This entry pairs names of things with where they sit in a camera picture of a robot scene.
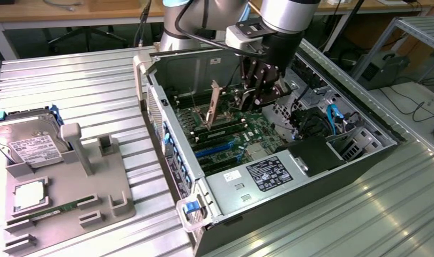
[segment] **motherboard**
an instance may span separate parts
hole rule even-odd
[[[201,104],[174,110],[206,176],[268,156],[285,143],[258,110],[238,112],[230,107],[218,109],[208,129],[208,108],[209,104]]]

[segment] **corrugated metal surface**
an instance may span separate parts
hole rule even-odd
[[[157,163],[135,100],[133,49],[3,62],[0,110],[39,108],[51,102],[63,122],[78,122],[83,143],[103,133],[119,141],[135,216],[30,256],[190,256],[186,233]],[[0,245],[5,169],[0,152]]]
[[[434,256],[434,153],[396,124],[398,121],[386,116],[386,110],[377,108],[376,100],[358,92],[349,77],[338,73],[306,44],[301,47],[408,142],[354,183],[208,256]],[[47,253],[53,256],[191,255],[142,119],[134,108],[127,62],[133,54],[131,50],[119,50],[46,57],[7,62],[2,67],[2,108],[14,110],[25,103],[29,108],[41,107],[41,102],[53,99],[65,120],[83,124],[86,139],[98,133],[115,134],[122,141],[121,151],[135,200],[137,215],[131,219],[39,251],[35,256]],[[33,88],[39,91],[39,98],[22,97],[25,92],[30,96],[37,93]],[[0,165],[0,195],[2,174]]]

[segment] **hard drive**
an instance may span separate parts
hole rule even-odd
[[[0,150],[13,164],[38,168],[62,160],[69,145],[59,136],[58,120],[42,108],[7,114],[0,121]]]

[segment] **white handle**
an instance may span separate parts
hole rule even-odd
[[[210,223],[210,216],[209,216],[208,212],[206,212],[206,217],[202,218],[201,221],[198,221],[196,223],[189,223],[182,208],[186,203],[193,202],[193,201],[197,201],[197,196],[194,194],[189,195],[185,199],[181,199],[175,202],[175,211],[178,213],[181,225],[182,225],[183,230],[187,233],[193,232],[194,230],[197,230],[198,228],[201,228],[202,226],[205,226],[206,224]]]

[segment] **hard drive label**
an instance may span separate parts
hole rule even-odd
[[[49,135],[10,142],[7,145],[26,164],[61,158],[61,153]]]
[[[293,179],[276,156],[248,165],[246,170],[262,192]]]

